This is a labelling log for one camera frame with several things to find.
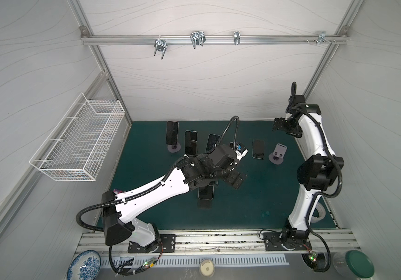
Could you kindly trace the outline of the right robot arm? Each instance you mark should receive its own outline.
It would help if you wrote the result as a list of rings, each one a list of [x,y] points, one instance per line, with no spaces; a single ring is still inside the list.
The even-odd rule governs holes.
[[[339,195],[343,184],[344,160],[337,157],[328,144],[318,105],[307,104],[303,95],[293,93],[289,97],[286,113],[286,118],[274,119],[273,130],[281,130],[304,140],[308,157],[297,169],[299,193],[279,236],[283,248],[291,251],[303,247],[308,241],[318,200]]]

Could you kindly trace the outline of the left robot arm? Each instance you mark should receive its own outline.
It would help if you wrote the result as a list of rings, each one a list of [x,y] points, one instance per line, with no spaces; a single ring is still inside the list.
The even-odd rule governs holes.
[[[149,246],[157,241],[157,230],[137,217],[149,208],[189,191],[222,180],[238,189],[246,176],[237,166],[248,149],[237,143],[234,148],[222,144],[199,155],[184,155],[164,176],[135,190],[116,194],[106,191],[101,197],[104,203],[102,221],[105,244],[117,245],[126,240]]]

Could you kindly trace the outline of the small round beige container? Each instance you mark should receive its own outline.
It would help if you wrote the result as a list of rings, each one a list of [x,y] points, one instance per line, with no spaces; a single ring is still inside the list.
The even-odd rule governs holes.
[[[215,266],[212,260],[204,259],[199,265],[199,272],[204,277],[212,277],[214,275]]]

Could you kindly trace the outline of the aluminium top crossbar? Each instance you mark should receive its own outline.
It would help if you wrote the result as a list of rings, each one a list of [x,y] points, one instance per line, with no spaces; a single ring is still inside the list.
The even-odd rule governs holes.
[[[232,35],[205,35],[204,45],[234,45]],[[281,45],[281,44],[307,44],[305,40],[313,40],[318,35],[243,35],[239,45]],[[154,45],[156,39],[163,39],[168,45],[191,45],[189,35],[160,35],[160,36],[90,36],[83,38],[84,45]],[[346,44],[349,36],[327,35],[328,39],[334,39],[337,44]]]

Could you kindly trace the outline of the black phone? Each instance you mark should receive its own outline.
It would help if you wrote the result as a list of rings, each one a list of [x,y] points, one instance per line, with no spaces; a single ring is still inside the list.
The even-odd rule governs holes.
[[[201,200],[213,200],[214,185],[208,185],[198,189],[198,198]]]
[[[170,146],[177,146],[178,144],[178,129],[179,122],[168,121],[166,125],[166,144]]]
[[[252,143],[252,157],[258,160],[265,158],[265,141],[254,139]]]
[[[184,140],[184,153],[196,155],[198,153],[198,133],[196,131],[185,131]]]
[[[217,134],[209,134],[207,139],[206,152],[209,152],[216,146],[216,143],[218,142],[220,137],[221,136]]]

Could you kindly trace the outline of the metal clamp small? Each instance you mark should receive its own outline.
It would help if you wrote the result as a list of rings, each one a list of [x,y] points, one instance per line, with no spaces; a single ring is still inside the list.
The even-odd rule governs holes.
[[[239,31],[234,32],[234,45],[239,45],[241,42],[241,33]]]

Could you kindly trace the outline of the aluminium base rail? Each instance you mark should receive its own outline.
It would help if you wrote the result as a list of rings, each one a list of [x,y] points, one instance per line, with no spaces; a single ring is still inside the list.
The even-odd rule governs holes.
[[[218,255],[218,254],[269,254],[277,251],[285,254],[307,253],[304,246],[288,251],[283,246],[277,245],[275,252],[266,251],[270,242],[263,240],[263,233],[260,229],[244,230],[218,230],[218,231],[169,231],[162,230],[160,234],[174,234],[174,252],[169,255]],[[322,238],[327,242],[332,253],[346,250],[360,250],[356,237],[348,229],[316,229]],[[315,252],[325,253],[325,246],[315,236],[310,234],[308,247]],[[123,242],[114,245],[112,255],[130,256],[128,253],[129,243]],[[97,251],[102,257],[107,257],[108,246],[105,245],[104,234],[83,233],[79,244],[76,247],[74,256],[87,250]]]

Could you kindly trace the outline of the metal u-bolt clamp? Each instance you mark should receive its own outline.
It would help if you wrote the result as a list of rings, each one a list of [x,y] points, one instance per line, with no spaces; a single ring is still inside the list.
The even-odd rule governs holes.
[[[196,49],[198,45],[203,47],[206,41],[205,32],[204,31],[192,32],[190,34],[190,40],[194,49]]]
[[[168,48],[167,42],[165,40],[163,40],[162,38],[161,39],[156,39],[155,43],[154,43],[154,47],[155,47],[155,50],[154,50],[154,54],[153,55],[156,56],[156,54],[158,52],[160,52],[161,53],[161,59],[163,59],[164,55],[165,55],[165,53],[167,51],[167,48]]]

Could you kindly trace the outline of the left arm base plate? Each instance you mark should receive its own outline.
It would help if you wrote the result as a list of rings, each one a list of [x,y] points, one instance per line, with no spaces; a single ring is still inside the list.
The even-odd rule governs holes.
[[[130,242],[128,253],[173,253],[176,246],[175,234],[161,234],[155,241],[147,246],[141,246],[136,242]]]

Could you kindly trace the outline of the blue white ceramic plate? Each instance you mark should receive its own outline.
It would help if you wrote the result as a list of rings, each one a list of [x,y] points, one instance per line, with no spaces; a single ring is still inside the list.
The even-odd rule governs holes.
[[[95,280],[101,270],[101,257],[94,250],[80,253],[68,267],[67,280]]]

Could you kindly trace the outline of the metal u-bolt clamp middle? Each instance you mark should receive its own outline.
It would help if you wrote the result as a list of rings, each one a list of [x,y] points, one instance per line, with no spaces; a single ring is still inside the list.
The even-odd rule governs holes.
[[[192,32],[190,34],[190,40],[194,49],[196,49],[198,45],[203,47],[206,41],[205,32],[204,31]]]

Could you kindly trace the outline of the black phone on grey stand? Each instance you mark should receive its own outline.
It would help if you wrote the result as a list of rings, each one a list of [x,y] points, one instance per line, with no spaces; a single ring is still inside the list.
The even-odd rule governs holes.
[[[207,139],[206,152],[209,152],[216,146],[216,143],[218,142],[220,137],[221,136],[217,134],[209,134]]]

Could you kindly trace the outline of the green lid clear jar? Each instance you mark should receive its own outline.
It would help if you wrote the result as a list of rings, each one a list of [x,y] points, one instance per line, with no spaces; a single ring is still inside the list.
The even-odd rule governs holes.
[[[337,252],[332,257],[332,263],[335,270],[346,278],[368,279],[375,274],[371,259],[358,250]]]

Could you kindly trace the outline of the metal u-bolt clamp left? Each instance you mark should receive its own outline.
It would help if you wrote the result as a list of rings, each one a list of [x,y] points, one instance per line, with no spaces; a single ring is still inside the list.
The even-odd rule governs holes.
[[[163,40],[162,38],[161,39],[156,39],[155,43],[154,43],[154,47],[155,47],[155,50],[154,50],[154,54],[153,55],[156,56],[156,54],[158,52],[160,52],[161,53],[161,59],[163,59],[164,55],[165,55],[165,53],[167,51],[167,48],[168,48],[167,42],[165,40]]]

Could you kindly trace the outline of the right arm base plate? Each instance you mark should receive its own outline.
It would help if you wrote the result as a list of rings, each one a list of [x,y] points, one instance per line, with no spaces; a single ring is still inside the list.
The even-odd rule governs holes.
[[[311,249],[309,240],[300,240],[287,237],[281,232],[266,231],[260,234],[263,240],[265,250],[274,251],[307,251]]]

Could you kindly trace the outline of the grey round phone stand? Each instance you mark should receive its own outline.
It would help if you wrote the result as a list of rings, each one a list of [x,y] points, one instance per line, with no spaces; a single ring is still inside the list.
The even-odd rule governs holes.
[[[287,151],[287,146],[277,143],[273,152],[269,155],[269,160],[275,164],[280,165],[284,161],[284,156]]]

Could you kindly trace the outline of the white tape roll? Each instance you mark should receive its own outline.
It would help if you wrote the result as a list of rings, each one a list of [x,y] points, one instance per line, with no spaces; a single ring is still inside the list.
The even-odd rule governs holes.
[[[326,217],[325,207],[320,202],[317,202],[315,210],[312,212],[311,223],[317,223],[323,220],[325,217]]]

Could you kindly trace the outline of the metal bracket right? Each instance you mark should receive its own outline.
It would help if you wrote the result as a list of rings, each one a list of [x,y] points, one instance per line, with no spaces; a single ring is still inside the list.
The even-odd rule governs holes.
[[[322,31],[317,38],[313,39],[313,40],[305,40],[305,42],[307,44],[313,44],[313,45],[332,45],[332,44],[336,44],[337,41],[334,39],[328,39],[326,32]]]

